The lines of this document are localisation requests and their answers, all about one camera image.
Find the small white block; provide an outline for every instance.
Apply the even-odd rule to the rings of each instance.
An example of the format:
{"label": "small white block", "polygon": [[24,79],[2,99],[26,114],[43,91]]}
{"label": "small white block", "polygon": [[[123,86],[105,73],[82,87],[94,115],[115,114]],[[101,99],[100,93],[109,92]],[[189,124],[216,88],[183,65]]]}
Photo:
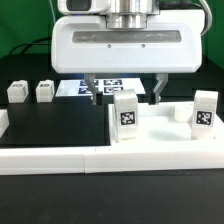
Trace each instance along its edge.
{"label": "small white block", "polygon": [[51,102],[54,97],[54,81],[40,81],[36,88],[37,102]]}
{"label": "small white block", "polygon": [[192,121],[193,103],[175,105],[174,119],[181,123]]}
{"label": "small white block", "polygon": [[214,139],[213,124],[217,109],[218,92],[197,91],[195,94],[191,138]]}
{"label": "small white block", "polygon": [[0,138],[9,126],[9,118],[7,110],[0,110]]}
{"label": "small white block", "polygon": [[15,81],[7,89],[9,103],[23,103],[29,94],[27,81]]}
{"label": "small white block", "polygon": [[113,114],[116,140],[135,138],[138,128],[138,98],[134,90],[114,92]]}

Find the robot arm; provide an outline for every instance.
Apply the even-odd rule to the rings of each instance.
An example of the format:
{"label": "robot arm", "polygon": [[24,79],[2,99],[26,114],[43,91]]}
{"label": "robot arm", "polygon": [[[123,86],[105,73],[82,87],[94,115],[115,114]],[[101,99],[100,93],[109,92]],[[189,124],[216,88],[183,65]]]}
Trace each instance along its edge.
{"label": "robot arm", "polygon": [[168,73],[201,66],[201,35],[212,15],[207,2],[200,2],[203,9],[185,0],[173,8],[158,0],[58,0],[67,16],[54,27],[52,65],[58,73],[84,73],[94,104],[101,93],[93,74],[156,73],[158,103]]}

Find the white cube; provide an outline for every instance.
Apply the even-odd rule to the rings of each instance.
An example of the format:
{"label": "white cube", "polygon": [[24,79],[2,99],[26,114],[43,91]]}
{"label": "white cube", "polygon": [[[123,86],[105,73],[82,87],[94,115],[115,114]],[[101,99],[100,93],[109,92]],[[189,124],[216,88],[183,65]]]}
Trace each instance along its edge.
{"label": "white cube", "polygon": [[197,91],[194,99],[191,138],[214,139],[213,124],[217,109],[218,92]]}
{"label": "white cube", "polygon": [[23,103],[29,94],[27,81],[15,81],[7,89],[9,103]]}
{"label": "white cube", "polygon": [[136,137],[138,97],[134,90],[114,92],[114,126],[117,141]]}
{"label": "white cube", "polygon": [[51,102],[54,97],[54,81],[40,81],[36,88],[37,102]]}

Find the white block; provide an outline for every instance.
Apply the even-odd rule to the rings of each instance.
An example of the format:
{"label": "white block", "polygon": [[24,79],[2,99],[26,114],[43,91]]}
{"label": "white block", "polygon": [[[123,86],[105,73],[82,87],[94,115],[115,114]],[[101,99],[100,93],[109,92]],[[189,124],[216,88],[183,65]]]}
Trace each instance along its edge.
{"label": "white block", "polygon": [[54,81],[40,81],[36,88],[37,102],[51,102],[54,97]]}
{"label": "white block", "polygon": [[138,128],[138,98],[134,90],[114,92],[113,113],[116,140],[135,138]]}
{"label": "white block", "polygon": [[0,138],[9,126],[9,118],[7,110],[0,110]]}
{"label": "white block", "polygon": [[218,92],[197,91],[192,119],[193,140],[214,139],[213,124],[217,109]]}
{"label": "white block", "polygon": [[85,157],[85,173],[121,172],[121,153],[88,153]]}
{"label": "white block", "polygon": [[15,81],[7,89],[9,103],[23,103],[29,94],[27,81]]}
{"label": "white block", "polygon": [[175,105],[174,119],[181,123],[189,123],[192,121],[193,103]]}

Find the cable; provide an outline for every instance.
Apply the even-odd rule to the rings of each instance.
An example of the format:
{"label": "cable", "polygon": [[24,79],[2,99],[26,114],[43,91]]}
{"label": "cable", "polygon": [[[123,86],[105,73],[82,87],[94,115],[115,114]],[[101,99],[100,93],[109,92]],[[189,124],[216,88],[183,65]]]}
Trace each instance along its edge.
{"label": "cable", "polygon": [[45,38],[41,38],[41,39],[38,39],[38,40],[35,40],[33,41],[32,43],[30,43],[29,45],[27,45],[22,51],[20,54],[25,54],[31,47],[32,47],[32,44],[36,44],[36,43],[40,43],[40,42],[44,42],[44,41],[49,41],[51,40],[52,38],[51,37],[45,37]]}
{"label": "cable", "polygon": [[55,24],[56,23],[56,15],[55,15],[54,7],[53,7],[53,4],[52,4],[52,0],[49,0],[49,4],[50,4],[50,8],[51,8],[51,13],[52,13],[52,19],[53,19],[53,22]]}
{"label": "cable", "polygon": [[40,43],[29,43],[29,44],[20,44],[16,47],[14,47],[10,52],[9,52],[9,55],[12,55],[12,53],[17,50],[18,48],[20,47],[24,47],[24,46],[28,46],[28,45],[31,45],[31,46],[50,46],[51,44],[40,44]]}
{"label": "cable", "polygon": [[206,19],[205,19],[205,28],[204,30],[202,31],[201,35],[203,36],[204,34],[206,34],[209,29],[211,28],[212,26],[212,21],[213,21],[213,18],[212,18],[212,12],[211,12],[211,9],[207,3],[206,0],[199,0],[204,11],[205,11],[205,14],[206,14]]}

